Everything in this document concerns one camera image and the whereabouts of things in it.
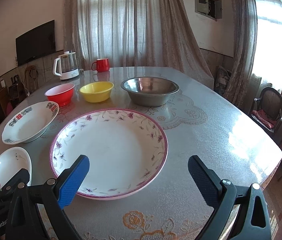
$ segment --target floral plate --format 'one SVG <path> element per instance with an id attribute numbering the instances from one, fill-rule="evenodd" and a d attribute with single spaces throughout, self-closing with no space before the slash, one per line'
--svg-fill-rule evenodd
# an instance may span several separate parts
<path id="1" fill-rule="evenodd" d="M 16 114 L 4 127 L 5 144 L 28 143 L 39 138 L 59 112 L 59 105 L 52 101 L 36 103 Z"/>
<path id="2" fill-rule="evenodd" d="M 130 196 L 149 185 L 167 159 L 168 141 L 150 117 L 128 109 L 87 113 L 67 124 L 50 148 L 56 177 L 79 155 L 90 160 L 90 170 L 78 194 L 97 200 Z"/>
<path id="3" fill-rule="evenodd" d="M 21 147 L 13 147 L 0 155 L 0 191 L 2 187 L 20 170 L 28 170 L 30 180 L 28 186 L 31 186 L 32 164 L 28 152 Z"/>

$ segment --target yellow bowl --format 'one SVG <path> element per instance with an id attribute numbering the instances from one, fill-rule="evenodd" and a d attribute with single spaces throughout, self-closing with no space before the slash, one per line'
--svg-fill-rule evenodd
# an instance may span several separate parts
<path id="1" fill-rule="evenodd" d="M 94 82 L 81 87 L 80 93 L 86 101 L 99 103 L 110 97 L 113 87 L 111 82 Z"/>

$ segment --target glass kettle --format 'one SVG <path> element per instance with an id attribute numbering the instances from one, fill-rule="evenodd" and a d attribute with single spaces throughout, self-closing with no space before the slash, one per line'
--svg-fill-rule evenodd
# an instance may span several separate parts
<path id="1" fill-rule="evenodd" d="M 54 60 L 53 74 L 59 76 L 61 80 L 73 78 L 79 75 L 77 58 L 75 52 L 66 51 Z"/>

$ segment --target bowl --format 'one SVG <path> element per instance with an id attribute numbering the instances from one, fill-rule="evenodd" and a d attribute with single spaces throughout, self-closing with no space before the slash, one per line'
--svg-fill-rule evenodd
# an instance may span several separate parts
<path id="1" fill-rule="evenodd" d="M 99 103 L 107 100 L 114 85 L 111 82 L 94 82 L 80 88 L 83 98 L 90 103 Z"/>
<path id="2" fill-rule="evenodd" d="M 2 141 L 9 145 L 34 141 L 46 131 L 58 112 L 59 105 L 52 101 L 28 106 L 5 125 Z"/>
<path id="3" fill-rule="evenodd" d="M 21 147 L 13 147 L 0 155 L 0 191 L 2 187 L 20 170 L 28 170 L 30 180 L 28 186 L 31 186 L 32 164 L 28 152 Z"/>
<path id="4" fill-rule="evenodd" d="M 171 95 L 179 91 L 179 86 L 167 79 L 157 77 L 130 78 L 121 83 L 131 100 L 140 106 L 162 106 Z"/>
<path id="5" fill-rule="evenodd" d="M 75 85 L 71 83 L 62 84 L 49 89 L 44 95 L 49 101 L 56 102 L 59 107 L 65 106 L 71 102 L 74 87 Z"/>
<path id="6" fill-rule="evenodd" d="M 54 175 L 71 167 L 81 154 L 91 165 L 77 193 L 113 200 L 139 192 L 158 176 L 168 141 L 158 123 L 145 114 L 98 109 L 72 120 L 54 138 L 50 148 Z"/>

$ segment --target floor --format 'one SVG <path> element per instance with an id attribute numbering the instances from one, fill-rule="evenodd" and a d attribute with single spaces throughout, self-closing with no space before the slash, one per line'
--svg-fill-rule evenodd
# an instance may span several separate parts
<path id="1" fill-rule="evenodd" d="M 278 178 L 281 175 L 282 168 L 279 166 L 263 191 L 265 200 L 268 203 L 273 240 L 282 240 L 282 180 L 278 182 Z"/>

